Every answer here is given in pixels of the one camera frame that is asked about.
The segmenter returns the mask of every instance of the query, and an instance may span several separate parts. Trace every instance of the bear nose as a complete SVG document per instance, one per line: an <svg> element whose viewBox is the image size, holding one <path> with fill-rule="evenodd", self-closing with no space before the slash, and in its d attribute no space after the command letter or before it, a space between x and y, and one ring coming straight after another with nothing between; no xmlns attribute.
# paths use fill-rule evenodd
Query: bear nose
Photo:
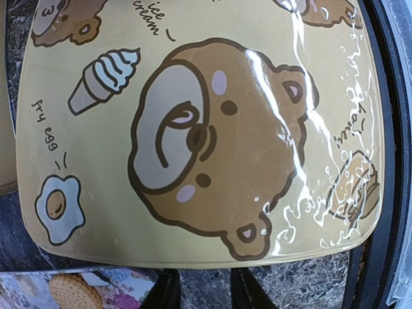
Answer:
<svg viewBox="0 0 412 309"><path fill-rule="evenodd" d="M207 131L206 127L201 124L195 124L191 127L186 138L186 144L190 151L198 153L203 148L206 142Z"/></svg>

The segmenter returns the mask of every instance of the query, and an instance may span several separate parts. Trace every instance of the doodle illustration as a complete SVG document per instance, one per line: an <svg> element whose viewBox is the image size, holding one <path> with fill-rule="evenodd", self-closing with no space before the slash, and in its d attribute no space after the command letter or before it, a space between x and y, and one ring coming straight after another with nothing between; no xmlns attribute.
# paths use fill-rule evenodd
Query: doodle illustration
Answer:
<svg viewBox="0 0 412 309"><path fill-rule="evenodd" d="M237 260L263 258L267 214L288 191L296 158L304 161L307 97L318 105L301 68L275 67L236 42L175 49L140 95L132 187L158 221L220 237Z"/></svg>
<svg viewBox="0 0 412 309"><path fill-rule="evenodd" d="M34 46L50 47L69 39L76 45L94 40L108 0L40 0L33 22Z"/></svg>
<svg viewBox="0 0 412 309"><path fill-rule="evenodd" d="M379 187L374 164L362 151L356 151L328 193L326 206L336 218L348 218L349 229L356 228L358 221L367 218L378 205Z"/></svg>
<svg viewBox="0 0 412 309"><path fill-rule="evenodd" d="M35 210L53 246L67 242L86 223L79 199L80 182L74 176L50 175L43 182Z"/></svg>
<svg viewBox="0 0 412 309"><path fill-rule="evenodd" d="M136 73L140 48L111 50L83 69L82 78L68 99L70 111L77 116L120 94Z"/></svg>
<svg viewBox="0 0 412 309"><path fill-rule="evenodd" d="M299 12L305 24L330 28L342 21L362 29L357 9L348 0L273 0L289 12Z"/></svg>

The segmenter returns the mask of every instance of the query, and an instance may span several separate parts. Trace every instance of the cream-colored surface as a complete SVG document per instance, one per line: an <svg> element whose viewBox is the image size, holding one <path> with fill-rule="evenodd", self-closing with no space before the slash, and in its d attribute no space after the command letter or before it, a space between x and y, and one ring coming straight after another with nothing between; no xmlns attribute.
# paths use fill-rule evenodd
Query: cream-colored surface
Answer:
<svg viewBox="0 0 412 309"><path fill-rule="evenodd" d="M0 195L17 189L15 136L7 95L5 68L5 4L0 3Z"/></svg>
<svg viewBox="0 0 412 309"><path fill-rule="evenodd" d="M51 48L35 48L28 41L19 92L17 151L23 218L34 240L49 252L73 258L189 268L292 261L339 252L364 241L377 223L380 203L350 235L348 222L334 218L325 204L350 151L361 150L371 158L383 192L382 111L367 33L344 23L332 28L308 26L270 0L181 0L156 7L165 14L162 20L153 19L157 36L133 1L109 1L98 14L100 33L89 43L77 46L66 40ZM167 39L166 29L176 42ZM127 176L130 130L142 86L169 52L210 37L262 52L275 66L303 65L319 90L319 106L304 123L303 168L269 215L270 250L259 261L236 261L220 238L201 237L155 220ZM100 54L121 48L141 48L141 61L128 87L109 102L73 116L67 100L83 69ZM32 104L40 100L42 110L36 111ZM359 103L366 110L364 131L348 133L339 149L333 137L341 135ZM40 114L46 120L37 122ZM361 116L356 130L361 129ZM55 138L58 148L53 151L44 142L45 130ZM86 218L86 224L59 246L49 243L34 207L44 180L52 174L79 180Z"/></svg>

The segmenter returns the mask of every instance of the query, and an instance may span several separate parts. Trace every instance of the ice cream cone illustration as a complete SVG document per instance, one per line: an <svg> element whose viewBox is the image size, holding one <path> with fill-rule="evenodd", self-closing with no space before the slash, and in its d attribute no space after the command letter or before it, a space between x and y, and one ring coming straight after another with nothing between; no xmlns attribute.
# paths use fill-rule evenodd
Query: ice cream cone illustration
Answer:
<svg viewBox="0 0 412 309"><path fill-rule="evenodd" d="M82 78L68 99L70 111L78 116L120 94L136 73L140 48L110 50L83 69Z"/></svg>

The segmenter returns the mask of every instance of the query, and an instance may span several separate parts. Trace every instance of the cartoon bear face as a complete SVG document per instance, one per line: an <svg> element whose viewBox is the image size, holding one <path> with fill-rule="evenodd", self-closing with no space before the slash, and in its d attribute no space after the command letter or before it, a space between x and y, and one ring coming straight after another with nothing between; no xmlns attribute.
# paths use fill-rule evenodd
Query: cartoon bear face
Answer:
<svg viewBox="0 0 412 309"><path fill-rule="evenodd" d="M299 12L305 24L330 28L344 21L362 29L359 12L348 0L273 0L289 12Z"/></svg>
<svg viewBox="0 0 412 309"><path fill-rule="evenodd" d="M53 46L69 39L77 45L98 35L97 14L107 0L41 0L33 22L34 46Z"/></svg>
<svg viewBox="0 0 412 309"><path fill-rule="evenodd" d="M131 185L157 220L219 236L235 259L261 259L267 214L303 163L303 122L318 102L299 67L226 39L181 46L142 90Z"/></svg>

